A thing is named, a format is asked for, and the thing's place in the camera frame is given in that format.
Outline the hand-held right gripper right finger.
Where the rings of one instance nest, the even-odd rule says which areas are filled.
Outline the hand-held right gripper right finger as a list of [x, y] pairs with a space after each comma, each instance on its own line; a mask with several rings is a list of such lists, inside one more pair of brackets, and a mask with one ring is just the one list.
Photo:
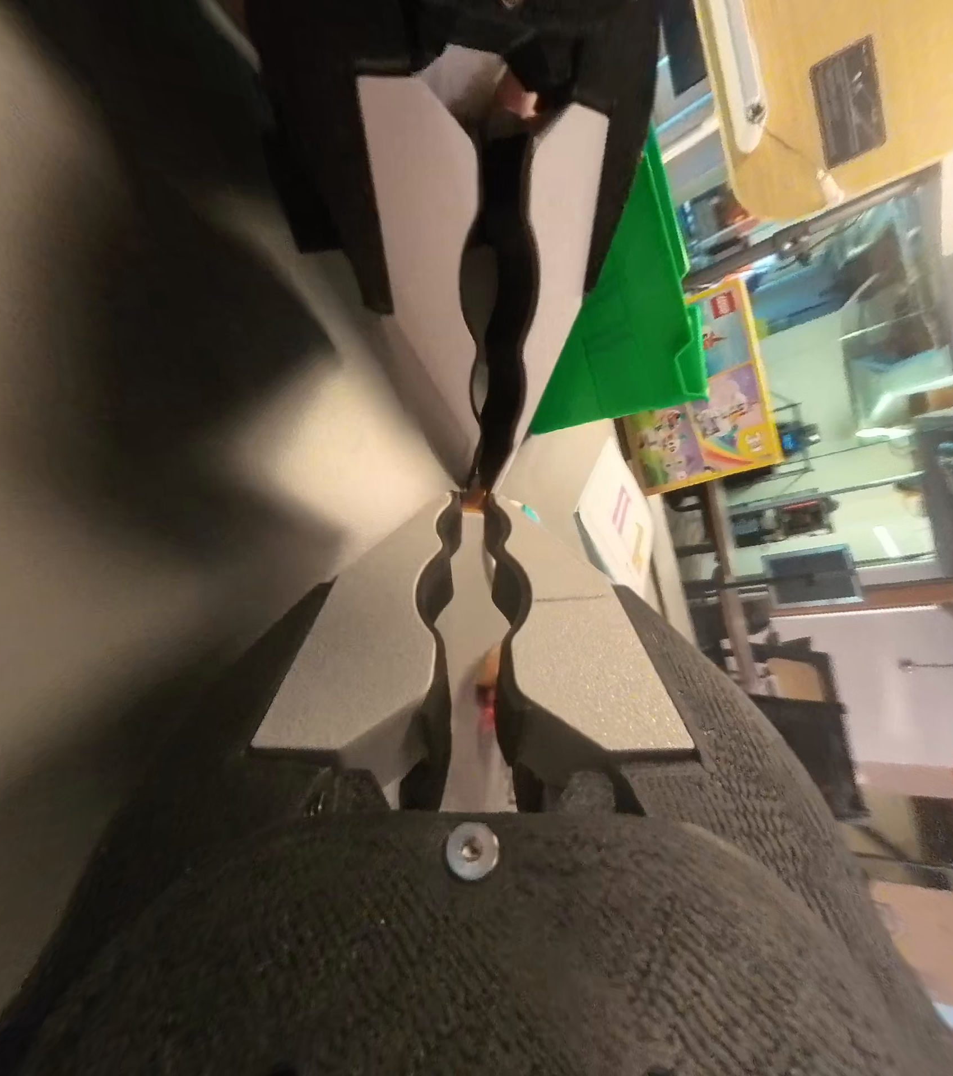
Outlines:
[[639, 811], [632, 765], [693, 763], [695, 739], [636, 629], [644, 600], [522, 509], [487, 500], [490, 598], [506, 622], [496, 737], [520, 811], [549, 811], [580, 773], [603, 777], [612, 805]]

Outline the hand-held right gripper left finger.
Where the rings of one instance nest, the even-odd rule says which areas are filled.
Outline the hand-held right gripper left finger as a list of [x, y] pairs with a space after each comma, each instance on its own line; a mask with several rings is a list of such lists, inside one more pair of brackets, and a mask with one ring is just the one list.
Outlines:
[[454, 596], [454, 495], [433, 497], [339, 574], [252, 748], [398, 785], [441, 808], [452, 691], [438, 621]]

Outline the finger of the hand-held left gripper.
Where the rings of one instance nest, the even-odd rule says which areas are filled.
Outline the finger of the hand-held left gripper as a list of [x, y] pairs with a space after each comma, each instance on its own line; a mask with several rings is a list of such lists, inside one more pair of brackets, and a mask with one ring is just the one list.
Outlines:
[[530, 134], [520, 167], [518, 222], [499, 286], [510, 326], [489, 330], [488, 393], [478, 480], [500, 491], [529, 430], [585, 294], [603, 171], [607, 116], [571, 103]]
[[452, 45], [416, 74], [362, 74], [357, 90], [392, 298], [392, 378], [464, 489], [481, 435], [460, 277], [480, 208], [472, 127], [487, 109], [487, 55]]

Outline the green plastic bin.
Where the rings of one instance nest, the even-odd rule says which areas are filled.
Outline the green plastic bin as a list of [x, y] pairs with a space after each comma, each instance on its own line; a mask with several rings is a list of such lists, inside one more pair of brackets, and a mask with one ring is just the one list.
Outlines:
[[649, 127], [601, 275], [561, 349], [531, 435], [706, 397], [702, 317], [686, 302], [688, 272], [658, 139]]

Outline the yellow toy set box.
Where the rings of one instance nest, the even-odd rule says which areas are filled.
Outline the yellow toy set box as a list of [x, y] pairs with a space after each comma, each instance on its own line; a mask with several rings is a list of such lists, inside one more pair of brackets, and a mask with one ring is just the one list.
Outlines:
[[689, 299], [700, 317], [698, 399], [624, 420], [629, 458], [646, 494], [772, 468], [784, 461], [752, 303], [741, 277]]

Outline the person's left hand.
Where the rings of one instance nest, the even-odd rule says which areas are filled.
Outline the person's left hand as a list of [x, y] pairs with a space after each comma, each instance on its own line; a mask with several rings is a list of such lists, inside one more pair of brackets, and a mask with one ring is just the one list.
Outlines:
[[563, 107], [557, 74], [546, 63], [504, 62], [492, 108], [527, 125], [550, 117]]

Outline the colourful brick assembly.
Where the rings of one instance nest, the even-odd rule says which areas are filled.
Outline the colourful brick assembly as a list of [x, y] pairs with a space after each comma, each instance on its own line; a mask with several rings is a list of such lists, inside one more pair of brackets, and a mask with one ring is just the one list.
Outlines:
[[483, 655], [474, 676], [478, 728], [483, 734], [496, 732], [500, 662], [501, 645], [497, 643]]

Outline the thick instruction booklet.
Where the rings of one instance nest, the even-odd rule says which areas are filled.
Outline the thick instruction booklet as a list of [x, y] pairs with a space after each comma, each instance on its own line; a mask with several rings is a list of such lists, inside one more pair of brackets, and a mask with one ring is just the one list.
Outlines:
[[606, 438], [580, 492], [575, 519], [592, 563], [615, 585], [652, 601], [653, 518], [614, 436]]

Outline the black mesh office chair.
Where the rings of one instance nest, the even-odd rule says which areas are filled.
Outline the black mesh office chair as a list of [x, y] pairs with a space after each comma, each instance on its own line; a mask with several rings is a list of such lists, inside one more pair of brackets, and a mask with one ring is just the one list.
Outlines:
[[810, 775], [835, 819], [867, 819], [847, 736], [847, 710], [833, 663], [803, 637], [752, 645], [763, 683], [752, 702], [790, 746]]

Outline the dark metal shelving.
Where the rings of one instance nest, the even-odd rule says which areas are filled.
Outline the dark metal shelving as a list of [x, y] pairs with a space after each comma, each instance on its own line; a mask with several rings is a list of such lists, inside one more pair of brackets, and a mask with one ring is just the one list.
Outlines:
[[857, 605], [858, 568], [849, 546], [792, 549], [792, 540], [833, 536], [838, 502], [825, 494], [731, 505], [717, 482], [666, 495], [679, 516], [697, 516], [702, 539], [675, 547], [679, 562], [710, 556], [712, 574], [684, 582], [686, 599], [709, 601], [725, 593], [763, 597], [776, 611]]

